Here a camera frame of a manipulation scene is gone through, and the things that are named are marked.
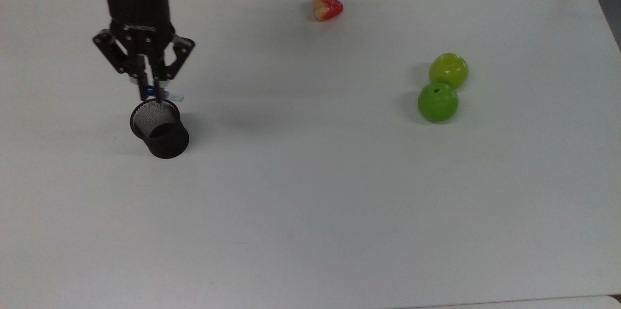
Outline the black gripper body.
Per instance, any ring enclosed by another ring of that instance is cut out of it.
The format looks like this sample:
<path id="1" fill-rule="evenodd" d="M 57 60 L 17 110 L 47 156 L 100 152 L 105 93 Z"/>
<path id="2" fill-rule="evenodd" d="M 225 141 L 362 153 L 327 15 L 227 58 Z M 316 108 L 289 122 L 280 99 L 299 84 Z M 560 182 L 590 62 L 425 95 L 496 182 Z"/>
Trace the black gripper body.
<path id="1" fill-rule="evenodd" d="M 136 40 L 150 38 L 157 56 L 171 43 L 175 29 L 170 20 L 169 0 L 107 0 L 111 17 L 110 31 L 126 42 L 126 35 Z"/>

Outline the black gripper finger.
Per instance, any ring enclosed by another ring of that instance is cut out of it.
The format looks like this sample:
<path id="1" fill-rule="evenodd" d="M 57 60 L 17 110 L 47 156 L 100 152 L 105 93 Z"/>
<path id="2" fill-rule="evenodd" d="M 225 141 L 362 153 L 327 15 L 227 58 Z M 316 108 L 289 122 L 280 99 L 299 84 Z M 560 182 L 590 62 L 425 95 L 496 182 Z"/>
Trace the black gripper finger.
<path id="1" fill-rule="evenodd" d="M 165 88 L 170 81 L 175 79 L 177 73 L 184 66 L 190 53 L 196 44 L 189 38 L 173 36 L 169 43 L 172 48 L 175 59 L 167 64 L 165 62 L 165 50 L 151 56 L 151 74 L 153 77 L 153 96 L 157 103 L 161 103 L 165 99 Z"/>
<path id="2" fill-rule="evenodd" d="M 146 62 L 144 56 L 138 53 L 137 37 L 132 33 L 115 37 L 110 29 L 102 29 L 93 37 L 93 42 L 111 66 L 118 73 L 126 73 L 138 87 L 141 101 L 147 100 Z"/>

